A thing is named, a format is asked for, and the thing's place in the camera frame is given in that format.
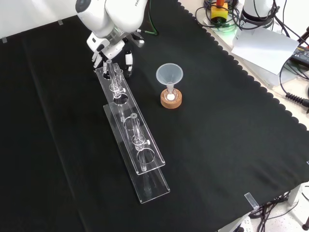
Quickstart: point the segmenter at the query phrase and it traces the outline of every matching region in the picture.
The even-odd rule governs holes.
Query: wire bundle
[[[257,210],[253,211],[249,215],[249,217],[251,219],[257,219],[257,218],[261,219],[261,222],[260,222],[259,226],[257,227],[257,232],[265,232],[266,231],[267,220],[283,216],[283,215],[280,215],[280,216],[277,216],[277,217],[269,218],[271,211],[276,207],[276,205],[279,204],[279,203],[287,201],[288,198],[289,198],[289,195],[290,195],[290,192],[287,192],[286,194],[283,194],[280,197],[275,198],[274,200],[268,202],[267,204],[260,206]]]

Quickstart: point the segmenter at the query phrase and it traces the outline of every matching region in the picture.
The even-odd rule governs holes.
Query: metal clip
[[[245,198],[247,198],[247,200],[249,201],[250,205],[252,206],[252,208],[254,210],[258,209],[260,206],[259,204],[256,202],[256,200],[253,198],[253,196],[251,195],[251,193],[246,193],[245,194]]]

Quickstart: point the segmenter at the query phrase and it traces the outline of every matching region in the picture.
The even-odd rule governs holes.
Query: clear acrylic stand
[[[108,100],[104,111],[141,203],[170,192],[160,167],[165,161],[149,131],[118,64],[96,69]]]

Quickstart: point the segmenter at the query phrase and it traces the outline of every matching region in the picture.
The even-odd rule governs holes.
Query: table
[[[179,2],[182,4],[182,6],[185,7],[190,13],[195,15],[195,11],[197,8],[203,6],[202,0],[179,0]],[[277,4],[281,6],[281,10],[278,12],[278,18],[282,20],[282,10],[284,5],[284,0],[278,0]],[[308,1],[301,1],[301,4],[304,6],[309,7]],[[202,22],[205,18],[205,11],[200,10],[197,13],[197,18],[200,22]],[[308,21],[305,19],[304,14],[299,14],[297,10],[297,5],[293,4],[293,2],[287,2],[286,10],[285,10],[285,24],[288,25],[291,29],[293,29],[298,35],[302,35],[306,28],[308,27]],[[261,81],[261,77],[254,73],[250,67],[248,67],[248,63],[244,61],[242,58],[234,55],[231,53],[233,49],[232,40],[234,38],[234,34],[232,33],[223,33],[223,32],[215,32],[211,29],[207,30],[219,43],[220,46],[224,48],[225,51],[229,52],[230,55],[233,55],[236,60],[239,61],[239,63],[242,65],[243,69],[246,70],[251,76],[254,77],[256,81],[258,81],[261,86],[266,87],[266,85]],[[294,35],[293,33],[290,33],[291,38],[297,40],[298,37]],[[298,96],[302,98],[308,98],[308,88],[309,83],[306,80],[303,80],[302,78],[296,78],[293,81],[290,81],[288,83],[284,84],[285,89],[288,92],[292,92],[297,94]],[[281,89],[281,87],[275,87],[274,89],[267,89],[268,92],[272,93],[275,98],[277,98],[281,104],[283,104],[287,110],[289,110],[294,117],[296,117],[299,120],[299,123],[304,124],[307,129],[309,130],[309,115],[306,114],[307,110],[303,107],[291,102],[290,100],[285,98],[285,93]],[[289,198],[289,204],[292,206],[298,196],[300,190],[300,185],[293,189],[290,194]],[[232,232],[237,228],[237,226],[246,218],[247,215],[239,218],[238,220],[232,222],[231,224],[227,225],[226,227],[219,230],[220,232]]]

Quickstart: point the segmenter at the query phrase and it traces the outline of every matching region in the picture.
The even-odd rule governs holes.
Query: floor
[[[309,188],[305,186],[309,186],[309,182],[302,184],[302,188],[298,193],[298,205],[288,214],[267,221],[266,232],[304,232],[302,225],[309,217],[309,202],[301,194],[303,192],[309,198]],[[270,218],[282,215],[291,208],[287,202],[278,204],[271,212]],[[260,219],[252,219],[251,223],[252,232],[255,232],[260,223]]]

